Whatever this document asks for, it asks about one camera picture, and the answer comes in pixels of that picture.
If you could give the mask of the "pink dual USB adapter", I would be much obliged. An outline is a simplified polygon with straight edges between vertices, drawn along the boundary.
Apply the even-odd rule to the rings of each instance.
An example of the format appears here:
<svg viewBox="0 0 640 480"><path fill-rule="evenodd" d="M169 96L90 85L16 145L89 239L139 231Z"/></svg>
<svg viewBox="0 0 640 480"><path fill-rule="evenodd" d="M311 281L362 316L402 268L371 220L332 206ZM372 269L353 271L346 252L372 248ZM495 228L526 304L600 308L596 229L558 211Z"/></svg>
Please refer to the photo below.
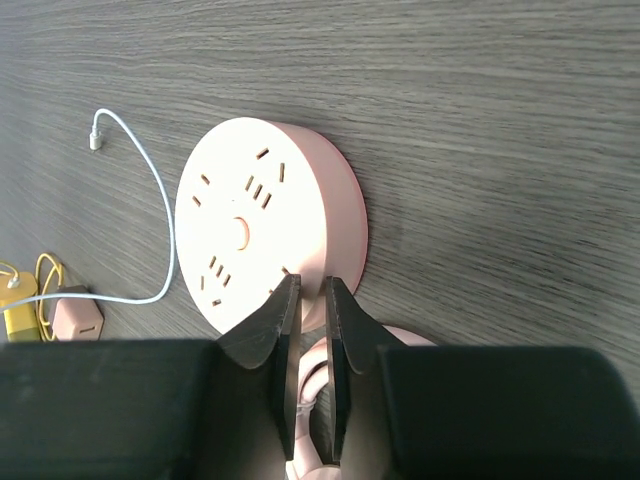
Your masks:
<svg viewBox="0 0 640 480"><path fill-rule="evenodd" d="M104 326L96 301L85 298L57 299L51 321L58 341L97 341Z"/></svg>

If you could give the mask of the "yellow charger with cable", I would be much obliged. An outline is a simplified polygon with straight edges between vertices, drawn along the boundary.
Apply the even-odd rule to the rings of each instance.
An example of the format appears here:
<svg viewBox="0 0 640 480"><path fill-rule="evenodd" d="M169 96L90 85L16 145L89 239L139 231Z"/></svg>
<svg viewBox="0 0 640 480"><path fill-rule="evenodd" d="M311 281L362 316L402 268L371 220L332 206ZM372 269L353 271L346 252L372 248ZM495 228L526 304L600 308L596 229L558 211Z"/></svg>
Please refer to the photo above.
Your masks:
<svg viewBox="0 0 640 480"><path fill-rule="evenodd" d="M49 253L42 253L33 273L20 271L8 262L1 262L1 314L15 308L29 306L39 322L41 340L52 342L56 338L51 322L46 318L44 300L32 300L32 297L44 295L52 287L64 285L64 266Z"/></svg>

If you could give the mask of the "pink round socket base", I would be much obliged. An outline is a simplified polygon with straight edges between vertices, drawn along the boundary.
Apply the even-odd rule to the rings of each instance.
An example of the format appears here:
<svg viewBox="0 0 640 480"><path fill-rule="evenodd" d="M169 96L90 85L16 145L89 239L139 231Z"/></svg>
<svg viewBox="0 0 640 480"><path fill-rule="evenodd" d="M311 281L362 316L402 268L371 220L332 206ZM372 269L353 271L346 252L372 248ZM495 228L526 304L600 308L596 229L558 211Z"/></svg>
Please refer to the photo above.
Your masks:
<svg viewBox="0 0 640 480"><path fill-rule="evenodd" d="M220 335L194 476L409 478L389 357L428 342L354 298L367 215L339 150L291 124L218 124L184 166L172 238L188 292Z"/></svg>

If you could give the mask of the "blue charger with white cable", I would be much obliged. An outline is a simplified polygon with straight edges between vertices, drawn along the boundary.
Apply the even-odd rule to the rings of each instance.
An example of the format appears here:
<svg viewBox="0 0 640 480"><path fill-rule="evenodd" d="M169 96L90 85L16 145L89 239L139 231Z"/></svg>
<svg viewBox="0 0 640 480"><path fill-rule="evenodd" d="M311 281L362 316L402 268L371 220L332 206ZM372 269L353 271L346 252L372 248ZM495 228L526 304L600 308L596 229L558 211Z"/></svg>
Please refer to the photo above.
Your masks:
<svg viewBox="0 0 640 480"><path fill-rule="evenodd" d="M51 253L82 299L151 305L170 290L170 195L133 128L108 108L86 129L1 118L1 258L30 268Z"/></svg>

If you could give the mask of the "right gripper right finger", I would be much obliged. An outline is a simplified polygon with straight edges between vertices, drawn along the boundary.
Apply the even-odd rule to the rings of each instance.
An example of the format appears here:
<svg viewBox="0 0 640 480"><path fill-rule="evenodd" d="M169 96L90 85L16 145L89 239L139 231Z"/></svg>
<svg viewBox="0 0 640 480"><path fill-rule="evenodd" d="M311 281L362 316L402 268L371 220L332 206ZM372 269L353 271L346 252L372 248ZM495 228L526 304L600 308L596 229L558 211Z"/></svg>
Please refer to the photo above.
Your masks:
<svg viewBox="0 0 640 480"><path fill-rule="evenodd" d="M639 413L575 346L409 346L326 281L332 454L346 479L635 479Z"/></svg>

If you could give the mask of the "yellow dual USB adapter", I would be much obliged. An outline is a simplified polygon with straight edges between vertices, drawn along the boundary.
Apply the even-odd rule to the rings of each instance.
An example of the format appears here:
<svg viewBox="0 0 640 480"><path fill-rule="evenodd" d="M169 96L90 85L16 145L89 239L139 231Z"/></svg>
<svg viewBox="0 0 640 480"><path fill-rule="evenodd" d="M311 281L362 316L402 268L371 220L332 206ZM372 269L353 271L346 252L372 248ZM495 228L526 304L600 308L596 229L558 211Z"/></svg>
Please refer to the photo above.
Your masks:
<svg viewBox="0 0 640 480"><path fill-rule="evenodd" d="M25 309L6 310L3 315L9 342L39 342L41 340L39 322L35 312L29 306L25 305Z"/></svg>

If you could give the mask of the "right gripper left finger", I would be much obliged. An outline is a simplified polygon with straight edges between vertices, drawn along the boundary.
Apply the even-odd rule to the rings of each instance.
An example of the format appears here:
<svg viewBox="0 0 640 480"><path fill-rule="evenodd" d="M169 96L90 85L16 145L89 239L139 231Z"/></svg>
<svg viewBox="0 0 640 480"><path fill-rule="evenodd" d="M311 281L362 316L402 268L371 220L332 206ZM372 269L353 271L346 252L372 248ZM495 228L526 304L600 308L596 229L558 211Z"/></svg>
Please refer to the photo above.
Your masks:
<svg viewBox="0 0 640 480"><path fill-rule="evenodd" d="M5 479L281 479L292 459L301 279L216 340L5 343Z"/></svg>

